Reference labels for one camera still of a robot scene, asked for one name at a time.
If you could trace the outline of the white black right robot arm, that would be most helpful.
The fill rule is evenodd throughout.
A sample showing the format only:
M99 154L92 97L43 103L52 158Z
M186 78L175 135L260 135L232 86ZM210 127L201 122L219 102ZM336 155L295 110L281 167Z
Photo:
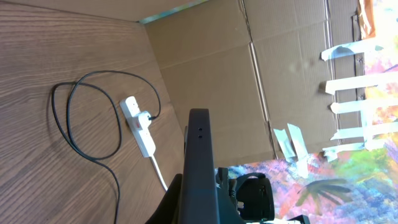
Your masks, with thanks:
M288 220L275 217L271 183L263 173L253 172L230 179L228 169L220 167L215 179L221 224L310 223L309 218L305 215Z

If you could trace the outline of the white charger plug adapter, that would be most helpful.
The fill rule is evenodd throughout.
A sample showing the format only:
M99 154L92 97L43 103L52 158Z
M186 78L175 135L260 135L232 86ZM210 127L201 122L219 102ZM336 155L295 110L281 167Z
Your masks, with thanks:
M141 111L132 117L133 127L136 130L148 129L152 122L152 116L148 111Z

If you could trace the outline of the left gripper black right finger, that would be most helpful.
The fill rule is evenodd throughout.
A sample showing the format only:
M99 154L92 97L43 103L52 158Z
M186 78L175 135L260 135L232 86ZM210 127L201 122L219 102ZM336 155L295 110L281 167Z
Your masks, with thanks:
M228 193L221 188L220 184L216 185L218 199L218 213L221 224L245 224L244 220L238 215L236 208L231 202Z

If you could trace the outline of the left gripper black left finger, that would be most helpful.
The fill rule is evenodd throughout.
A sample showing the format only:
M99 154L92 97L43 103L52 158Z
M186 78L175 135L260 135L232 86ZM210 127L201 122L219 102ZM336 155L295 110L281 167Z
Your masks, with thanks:
M182 174L176 174L159 206L146 224L177 224Z

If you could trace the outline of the dark blue Galaxy smartphone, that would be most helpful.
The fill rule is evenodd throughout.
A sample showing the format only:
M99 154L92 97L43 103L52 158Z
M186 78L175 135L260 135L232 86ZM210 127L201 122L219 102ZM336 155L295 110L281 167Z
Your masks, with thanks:
M208 109L190 110L178 222L220 222Z

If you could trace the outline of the white power extension strip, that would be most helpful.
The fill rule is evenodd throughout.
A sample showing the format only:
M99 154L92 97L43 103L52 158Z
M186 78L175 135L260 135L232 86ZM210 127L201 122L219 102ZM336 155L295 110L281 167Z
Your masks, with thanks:
M119 102L123 115L136 139L143 157L152 157L155 153L155 142L150 135L150 113L141 111L134 96Z

